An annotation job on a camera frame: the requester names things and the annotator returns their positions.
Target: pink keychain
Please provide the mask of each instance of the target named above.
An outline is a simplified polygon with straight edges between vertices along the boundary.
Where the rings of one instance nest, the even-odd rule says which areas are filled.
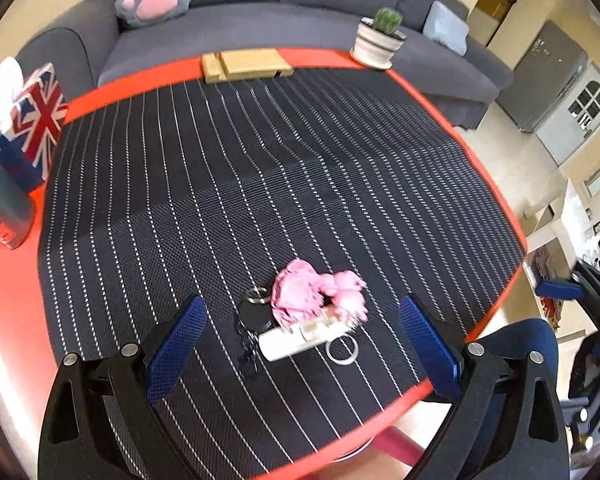
[[[296,258],[276,276],[271,293],[273,316],[285,328],[313,319],[322,314],[324,296],[328,296],[339,320],[364,322],[364,287],[366,283],[352,270],[318,274],[311,264]]]

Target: sofa armrest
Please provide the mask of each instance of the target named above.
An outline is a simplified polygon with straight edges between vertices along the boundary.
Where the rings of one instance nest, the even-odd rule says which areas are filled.
[[[487,76],[500,90],[513,83],[513,70],[504,64],[498,56],[471,36],[466,38],[464,58]]]
[[[83,0],[37,33],[16,56],[24,75],[53,63],[67,101],[96,88],[120,37],[115,1]]]

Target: silver screw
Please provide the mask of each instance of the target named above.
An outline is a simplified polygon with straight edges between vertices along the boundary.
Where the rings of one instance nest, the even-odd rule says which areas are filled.
[[[529,354],[529,359],[531,359],[537,365],[541,365],[542,363],[544,363],[544,357],[542,356],[542,354],[540,352],[536,352],[535,350],[533,350]]]
[[[127,343],[122,347],[122,355],[124,357],[131,357],[138,353],[138,345],[136,343]]]
[[[64,359],[62,359],[62,362],[64,363],[64,366],[71,366],[74,365],[77,360],[78,356],[76,354],[67,354],[64,356]]]
[[[481,355],[484,355],[484,346],[482,346],[480,343],[469,343],[467,345],[467,349],[469,351],[469,354],[471,355],[475,355],[480,357]]]

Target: white door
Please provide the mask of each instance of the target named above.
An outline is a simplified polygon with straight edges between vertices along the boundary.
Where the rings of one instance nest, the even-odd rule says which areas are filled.
[[[537,134],[560,166],[600,126],[600,71],[582,73]]]

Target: gray refrigerator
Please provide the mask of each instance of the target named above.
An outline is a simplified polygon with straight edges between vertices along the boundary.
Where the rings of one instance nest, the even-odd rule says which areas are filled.
[[[546,22],[496,102],[523,132],[534,133],[586,68],[587,53],[554,22]]]

